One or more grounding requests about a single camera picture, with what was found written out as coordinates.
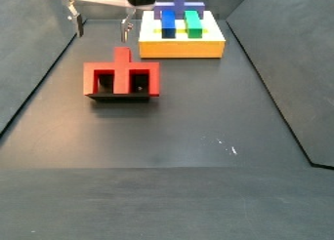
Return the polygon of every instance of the colored blocks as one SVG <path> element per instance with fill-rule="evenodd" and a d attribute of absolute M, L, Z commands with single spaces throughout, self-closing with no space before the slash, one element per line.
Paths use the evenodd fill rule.
<path fill-rule="evenodd" d="M 189 38 L 202 38 L 202 23 L 197 11 L 185 11 Z"/>
<path fill-rule="evenodd" d="M 162 38 L 175 38 L 175 13 L 174 11 L 162 11 Z"/>
<path fill-rule="evenodd" d="M 177 38 L 162 38 L 161 20 L 154 12 L 144 11 L 139 33 L 139 55 L 142 58 L 222 58 L 225 36 L 210 11 L 203 12 L 202 38 L 189 38 L 186 23 L 177 20 Z"/>
<path fill-rule="evenodd" d="M 130 48 L 115 48 L 115 62 L 86 62 L 83 94 L 96 100 L 159 96 L 159 63 L 132 62 Z"/>

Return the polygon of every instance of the slot in red block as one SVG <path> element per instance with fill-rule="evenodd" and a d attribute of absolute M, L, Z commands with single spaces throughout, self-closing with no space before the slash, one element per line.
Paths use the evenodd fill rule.
<path fill-rule="evenodd" d="M 131 49 L 115 48 L 114 62 L 83 64 L 83 94 L 91 98 L 158 97 L 159 62 L 132 62 Z"/>

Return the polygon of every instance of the orange block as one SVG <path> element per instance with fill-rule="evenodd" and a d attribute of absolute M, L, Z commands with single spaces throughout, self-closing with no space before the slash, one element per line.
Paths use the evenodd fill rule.
<path fill-rule="evenodd" d="M 116 96 L 130 96 L 134 90 L 132 77 L 147 75 L 148 95 L 159 96 L 159 62 L 132 62 L 130 48 L 115 48 L 114 62 L 86 62 L 83 64 L 83 94 L 86 96 L 99 93 L 102 75 L 112 76 L 112 95 Z"/>

